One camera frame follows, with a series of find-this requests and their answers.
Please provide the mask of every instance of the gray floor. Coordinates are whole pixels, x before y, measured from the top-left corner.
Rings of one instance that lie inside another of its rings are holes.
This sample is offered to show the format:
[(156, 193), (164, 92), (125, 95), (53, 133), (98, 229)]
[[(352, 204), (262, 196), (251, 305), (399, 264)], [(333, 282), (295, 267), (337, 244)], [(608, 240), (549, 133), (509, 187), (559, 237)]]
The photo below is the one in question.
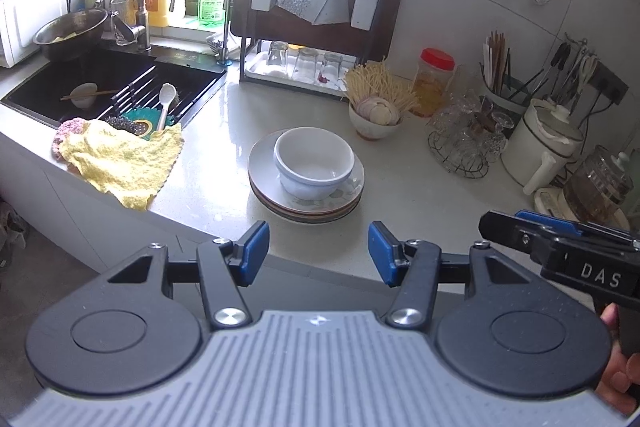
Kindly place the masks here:
[(1, 416), (16, 414), (40, 392), (24, 354), (35, 317), (95, 275), (36, 230), (27, 248), (15, 251), (12, 265), (0, 274)]

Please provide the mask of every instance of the jar with red lid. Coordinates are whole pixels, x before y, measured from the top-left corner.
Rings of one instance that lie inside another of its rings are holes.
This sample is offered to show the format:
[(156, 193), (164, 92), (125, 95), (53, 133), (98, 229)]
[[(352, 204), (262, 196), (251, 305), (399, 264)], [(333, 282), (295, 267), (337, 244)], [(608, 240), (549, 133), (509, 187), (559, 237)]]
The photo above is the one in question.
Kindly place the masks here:
[(420, 105), (412, 109), (412, 113), (429, 118), (445, 104), (444, 92), (455, 67), (456, 61), (451, 55), (436, 48), (422, 50), (414, 80), (414, 92)]

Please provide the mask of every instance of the white appliance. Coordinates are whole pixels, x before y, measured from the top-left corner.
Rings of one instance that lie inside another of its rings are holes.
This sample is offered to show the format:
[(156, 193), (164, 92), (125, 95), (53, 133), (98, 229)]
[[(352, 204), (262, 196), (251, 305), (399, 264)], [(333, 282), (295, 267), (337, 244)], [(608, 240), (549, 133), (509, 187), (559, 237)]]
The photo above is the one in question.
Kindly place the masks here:
[(0, 66), (12, 68), (34, 54), (33, 36), (66, 13), (66, 0), (0, 0)]
[(531, 100), (500, 158), (529, 195), (548, 185), (584, 139), (568, 122), (569, 110)]

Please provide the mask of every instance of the metal spoon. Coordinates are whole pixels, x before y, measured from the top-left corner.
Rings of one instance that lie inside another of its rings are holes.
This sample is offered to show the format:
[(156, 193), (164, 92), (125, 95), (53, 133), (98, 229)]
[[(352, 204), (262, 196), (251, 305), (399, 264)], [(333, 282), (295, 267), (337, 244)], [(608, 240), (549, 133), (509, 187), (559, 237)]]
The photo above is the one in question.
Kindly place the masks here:
[(175, 87), (171, 84), (162, 84), (160, 89), (160, 103), (162, 104), (162, 113), (160, 113), (160, 121), (158, 122), (157, 131), (164, 130), (166, 115), (169, 113), (169, 105), (174, 101), (176, 95)]

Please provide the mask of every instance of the pot handle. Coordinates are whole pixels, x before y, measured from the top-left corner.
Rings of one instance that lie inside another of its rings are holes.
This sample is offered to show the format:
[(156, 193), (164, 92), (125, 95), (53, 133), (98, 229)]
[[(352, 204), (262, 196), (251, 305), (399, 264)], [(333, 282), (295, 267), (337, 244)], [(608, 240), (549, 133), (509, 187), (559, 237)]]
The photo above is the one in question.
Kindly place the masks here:
[(534, 191), (540, 188), (542, 185), (542, 178), (549, 174), (551, 169), (556, 165), (556, 159), (549, 154), (549, 151), (542, 152), (542, 165), (538, 167), (538, 170), (533, 173), (531, 179), (527, 182), (527, 184), (522, 188), (522, 191), (530, 196)]

